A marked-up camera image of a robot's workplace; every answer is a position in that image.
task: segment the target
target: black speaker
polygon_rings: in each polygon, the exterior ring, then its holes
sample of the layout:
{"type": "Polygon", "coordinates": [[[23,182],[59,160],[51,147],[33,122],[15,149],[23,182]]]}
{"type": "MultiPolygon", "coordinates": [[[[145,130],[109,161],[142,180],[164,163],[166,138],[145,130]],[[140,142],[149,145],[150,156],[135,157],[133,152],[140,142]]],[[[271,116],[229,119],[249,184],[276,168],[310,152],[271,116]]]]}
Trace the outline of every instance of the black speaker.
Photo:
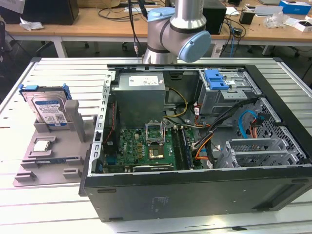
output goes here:
{"type": "Polygon", "coordinates": [[[226,7],[219,0],[204,0],[203,15],[206,17],[206,30],[219,35],[222,29],[226,7]]]}
{"type": "Polygon", "coordinates": [[[241,24],[251,24],[254,18],[255,12],[242,11],[240,14],[239,22],[241,24]]]}
{"type": "Polygon", "coordinates": [[[228,0],[228,4],[239,6],[241,0],[228,0]]]}

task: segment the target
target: blue box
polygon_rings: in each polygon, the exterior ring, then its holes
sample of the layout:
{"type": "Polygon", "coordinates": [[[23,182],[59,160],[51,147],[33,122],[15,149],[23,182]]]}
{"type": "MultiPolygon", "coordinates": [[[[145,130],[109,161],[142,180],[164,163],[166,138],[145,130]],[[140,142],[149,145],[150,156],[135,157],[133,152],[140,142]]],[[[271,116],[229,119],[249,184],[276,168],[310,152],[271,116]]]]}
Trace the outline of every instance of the blue box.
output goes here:
{"type": "Polygon", "coordinates": [[[311,9],[311,6],[303,1],[297,1],[296,3],[289,3],[288,1],[281,1],[279,6],[283,6],[284,14],[299,14],[307,15],[311,9]]]}

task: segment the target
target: label sticker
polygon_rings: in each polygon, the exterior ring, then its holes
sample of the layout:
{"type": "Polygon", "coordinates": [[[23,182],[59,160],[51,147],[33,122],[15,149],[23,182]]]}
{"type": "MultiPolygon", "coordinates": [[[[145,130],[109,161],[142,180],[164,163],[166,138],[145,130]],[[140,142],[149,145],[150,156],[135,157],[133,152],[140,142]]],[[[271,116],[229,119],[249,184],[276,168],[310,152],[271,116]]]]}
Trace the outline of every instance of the label sticker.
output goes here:
{"type": "Polygon", "coordinates": [[[199,108],[198,108],[198,107],[195,107],[195,108],[194,108],[194,112],[195,112],[195,115],[198,116],[198,115],[199,115],[199,108]]]}
{"type": "Polygon", "coordinates": [[[64,126],[67,124],[65,115],[59,110],[58,101],[36,101],[38,112],[46,124],[50,126],[64,126]]]}
{"type": "Polygon", "coordinates": [[[131,76],[129,86],[158,86],[157,76],[131,76]]]}
{"type": "Polygon", "coordinates": [[[225,83],[226,84],[235,84],[235,81],[233,81],[233,80],[226,80],[225,83]]]}
{"type": "Polygon", "coordinates": [[[209,169],[214,168],[213,164],[209,160],[207,160],[207,166],[209,169]]]}

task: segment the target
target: hard drive label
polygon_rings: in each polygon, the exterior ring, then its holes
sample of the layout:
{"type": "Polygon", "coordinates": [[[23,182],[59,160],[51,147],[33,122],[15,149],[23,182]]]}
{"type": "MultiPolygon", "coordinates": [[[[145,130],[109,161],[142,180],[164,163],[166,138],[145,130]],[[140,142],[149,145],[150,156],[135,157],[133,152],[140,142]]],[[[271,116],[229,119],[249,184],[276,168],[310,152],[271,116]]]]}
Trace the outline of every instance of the hard drive label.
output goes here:
{"type": "Polygon", "coordinates": [[[59,110],[58,101],[36,101],[38,112],[46,124],[50,126],[64,126],[67,124],[65,115],[59,110]]]}

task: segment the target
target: white box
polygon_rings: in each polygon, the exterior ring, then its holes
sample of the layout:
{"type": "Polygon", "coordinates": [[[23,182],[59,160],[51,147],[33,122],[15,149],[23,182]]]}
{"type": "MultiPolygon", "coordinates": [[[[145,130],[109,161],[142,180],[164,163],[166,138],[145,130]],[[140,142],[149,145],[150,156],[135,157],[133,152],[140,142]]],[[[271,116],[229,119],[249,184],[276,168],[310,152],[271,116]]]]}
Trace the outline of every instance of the white box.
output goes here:
{"type": "Polygon", "coordinates": [[[312,24],[306,20],[301,20],[294,25],[301,32],[312,32],[312,24]]]}

